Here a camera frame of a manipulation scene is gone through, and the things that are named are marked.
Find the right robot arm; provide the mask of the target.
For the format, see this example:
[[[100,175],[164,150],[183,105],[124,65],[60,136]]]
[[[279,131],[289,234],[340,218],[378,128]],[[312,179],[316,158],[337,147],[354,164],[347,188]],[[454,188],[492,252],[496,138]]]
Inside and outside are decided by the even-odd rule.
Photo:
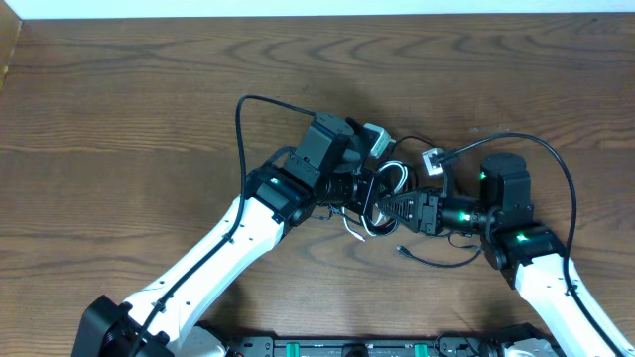
[[[634,347],[583,283],[571,249],[534,218],[523,157],[499,153],[480,165],[480,196],[448,186],[419,188],[379,201],[379,210],[409,230],[476,234],[480,252],[539,315],[567,356],[631,356]]]

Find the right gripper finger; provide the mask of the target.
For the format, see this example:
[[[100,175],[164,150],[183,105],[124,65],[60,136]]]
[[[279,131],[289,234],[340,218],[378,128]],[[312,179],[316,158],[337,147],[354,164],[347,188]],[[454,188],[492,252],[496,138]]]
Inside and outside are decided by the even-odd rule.
[[[379,201],[380,208],[418,207],[427,202],[427,194],[423,190],[412,190],[405,193],[385,197]]]
[[[380,206],[380,211],[389,218],[395,219],[398,223],[405,226],[414,233],[421,233],[421,216],[422,207],[419,205],[405,205],[391,208],[388,206]]]

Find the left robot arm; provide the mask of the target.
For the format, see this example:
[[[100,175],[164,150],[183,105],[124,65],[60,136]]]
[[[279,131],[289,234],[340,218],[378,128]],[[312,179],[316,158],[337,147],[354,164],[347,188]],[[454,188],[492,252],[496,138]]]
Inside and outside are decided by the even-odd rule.
[[[116,304],[99,297],[81,317],[77,356],[224,356],[228,346],[198,321],[231,283],[318,206],[361,203],[388,132],[317,113],[300,144],[251,171],[230,208],[189,252]]]

